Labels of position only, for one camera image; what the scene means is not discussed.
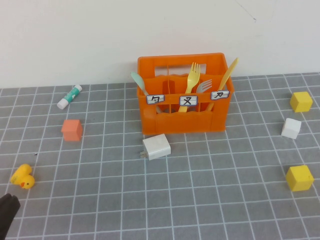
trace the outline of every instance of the yellow plastic fork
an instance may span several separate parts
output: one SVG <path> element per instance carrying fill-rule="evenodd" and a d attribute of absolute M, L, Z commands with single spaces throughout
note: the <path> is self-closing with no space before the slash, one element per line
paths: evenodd
<path fill-rule="evenodd" d="M 189 72 L 189 75 L 188 75 L 186 90 L 185 90 L 186 94 L 191 93 L 192 89 L 199 82 L 200 72 L 201 72 L 200 64 L 192 63 L 192 66 L 191 66 L 191 69 L 190 69 L 190 72 Z M 188 109 L 187 106 L 180 106 L 178 112 L 186 113 L 187 109 Z"/>

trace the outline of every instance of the block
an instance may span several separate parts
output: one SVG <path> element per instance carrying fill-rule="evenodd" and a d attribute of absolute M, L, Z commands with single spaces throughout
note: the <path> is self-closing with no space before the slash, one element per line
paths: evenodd
<path fill-rule="evenodd" d="M 61 129 L 63 138 L 67 142 L 78 142 L 81 140 L 83 128 L 79 119 L 64 120 Z"/>
<path fill-rule="evenodd" d="M 313 103 L 307 91 L 294 92 L 292 94 L 290 105 L 295 113 L 308 112 Z"/>
<path fill-rule="evenodd" d="M 301 121 L 287 118 L 283 124 L 281 136 L 296 139 L 301 128 Z"/>
<path fill-rule="evenodd" d="M 292 192 L 308 190 L 315 180 L 307 165 L 291 166 L 285 179 Z"/>
<path fill-rule="evenodd" d="M 164 134 L 143 139 L 142 143 L 144 148 L 142 155 L 147 155 L 149 160 L 171 154 L 171 147 Z"/>

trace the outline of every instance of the white cube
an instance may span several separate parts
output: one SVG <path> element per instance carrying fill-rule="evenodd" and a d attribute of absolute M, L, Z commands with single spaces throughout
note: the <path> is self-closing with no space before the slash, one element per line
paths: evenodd
<path fill-rule="evenodd" d="M 287 118 L 284 122 L 281 136 L 296 139 L 301 128 L 301 121 Z"/>
<path fill-rule="evenodd" d="M 171 147 L 164 134 L 143 139 L 142 142 L 144 152 L 149 157 L 149 160 L 161 158 L 171 154 Z"/>

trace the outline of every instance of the black object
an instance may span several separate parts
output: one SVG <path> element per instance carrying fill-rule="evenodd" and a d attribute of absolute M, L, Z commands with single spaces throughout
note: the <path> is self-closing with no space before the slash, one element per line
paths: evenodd
<path fill-rule="evenodd" d="M 6 238 L 20 206 L 18 198 L 9 193 L 0 198 L 0 240 Z"/>

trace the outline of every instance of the white plastic fork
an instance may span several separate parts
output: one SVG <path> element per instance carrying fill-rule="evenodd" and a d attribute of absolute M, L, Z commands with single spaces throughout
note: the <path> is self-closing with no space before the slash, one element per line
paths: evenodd
<path fill-rule="evenodd" d="M 196 93 L 197 94 L 204 93 L 205 91 L 207 91 L 211 87 L 212 87 L 212 79 L 209 79 L 209 80 L 204 81 L 198 85 L 198 87 L 196 88 Z"/>

